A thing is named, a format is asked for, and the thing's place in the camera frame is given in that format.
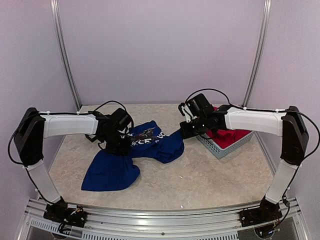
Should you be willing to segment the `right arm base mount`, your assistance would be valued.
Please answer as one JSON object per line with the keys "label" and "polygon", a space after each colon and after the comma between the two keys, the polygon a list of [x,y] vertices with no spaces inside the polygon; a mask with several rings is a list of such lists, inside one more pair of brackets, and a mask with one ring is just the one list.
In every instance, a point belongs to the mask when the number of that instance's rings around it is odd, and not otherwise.
{"label": "right arm base mount", "polygon": [[279,202],[272,203],[266,200],[264,196],[258,207],[245,208],[239,212],[239,218],[242,227],[263,224],[282,217]]}

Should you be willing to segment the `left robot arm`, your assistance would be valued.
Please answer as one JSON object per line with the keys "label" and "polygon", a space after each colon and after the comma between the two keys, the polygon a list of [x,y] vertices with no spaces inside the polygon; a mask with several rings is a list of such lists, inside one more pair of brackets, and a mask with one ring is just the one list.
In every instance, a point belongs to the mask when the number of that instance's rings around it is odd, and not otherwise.
{"label": "left robot arm", "polygon": [[129,130],[134,122],[129,113],[118,108],[112,114],[96,110],[89,112],[41,112],[30,107],[12,134],[20,161],[39,195],[48,205],[49,212],[63,223],[70,211],[61,203],[63,198],[54,185],[44,164],[44,139],[55,136],[85,135],[90,141],[105,143],[103,150],[110,154],[125,155],[130,148]]}

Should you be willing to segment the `blue printed t-shirt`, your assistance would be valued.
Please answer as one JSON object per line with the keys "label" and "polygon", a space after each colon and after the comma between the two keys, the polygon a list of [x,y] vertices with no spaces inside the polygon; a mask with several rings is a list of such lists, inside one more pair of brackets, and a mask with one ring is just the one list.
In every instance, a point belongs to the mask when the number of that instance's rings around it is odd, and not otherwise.
{"label": "blue printed t-shirt", "polygon": [[185,150],[180,130],[166,135],[154,120],[134,127],[128,137],[128,154],[111,154],[100,150],[94,156],[82,181],[82,191],[124,190],[140,175],[140,169],[133,163],[134,158],[150,158],[168,164],[178,159]]}

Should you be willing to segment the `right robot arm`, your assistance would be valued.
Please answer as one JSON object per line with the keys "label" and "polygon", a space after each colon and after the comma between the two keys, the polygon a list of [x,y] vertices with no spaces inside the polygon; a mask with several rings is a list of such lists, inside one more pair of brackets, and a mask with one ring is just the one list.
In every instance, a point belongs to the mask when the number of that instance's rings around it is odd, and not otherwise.
{"label": "right robot arm", "polygon": [[256,218],[266,222],[275,212],[275,206],[285,194],[298,167],[305,159],[309,134],[299,109],[248,109],[230,104],[214,108],[202,94],[178,106],[185,121],[180,123],[184,139],[203,135],[208,131],[246,130],[272,134],[282,138],[280,163],[264,199],[256,210]]}

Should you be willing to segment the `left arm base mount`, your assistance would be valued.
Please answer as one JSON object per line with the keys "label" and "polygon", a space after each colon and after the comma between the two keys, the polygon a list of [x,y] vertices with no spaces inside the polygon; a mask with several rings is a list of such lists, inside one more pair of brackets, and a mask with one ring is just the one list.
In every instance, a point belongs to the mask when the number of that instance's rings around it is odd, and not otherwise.
{"label": "left arm base mount", "polygon": [[79,228],[85,226],[87,216],[87,212],[82,207],[78,205],[76,207],[68,207],[66,203],[48,204],[43,214],[44,219]]}

